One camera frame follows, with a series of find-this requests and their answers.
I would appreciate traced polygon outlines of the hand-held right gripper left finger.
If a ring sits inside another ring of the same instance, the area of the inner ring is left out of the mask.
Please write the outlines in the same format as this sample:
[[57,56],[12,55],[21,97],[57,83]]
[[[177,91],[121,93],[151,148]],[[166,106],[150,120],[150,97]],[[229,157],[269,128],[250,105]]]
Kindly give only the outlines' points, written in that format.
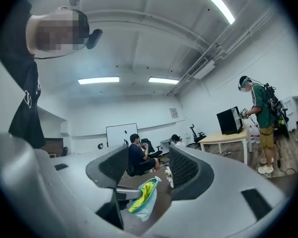
[[128,166],[128,152],[124,144],[90,161],[85,169],[88,178],[100,188],[115,189]]

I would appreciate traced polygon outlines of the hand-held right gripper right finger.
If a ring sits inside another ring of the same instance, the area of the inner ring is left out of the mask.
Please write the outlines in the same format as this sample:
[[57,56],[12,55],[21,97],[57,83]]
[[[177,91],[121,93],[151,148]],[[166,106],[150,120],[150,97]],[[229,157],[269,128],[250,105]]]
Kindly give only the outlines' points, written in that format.
[[214,171],[210,164],[188,153],[188,148],[175,145],[169,148],[169,167],[172,173],[172,201],[193,200],[213,183]]

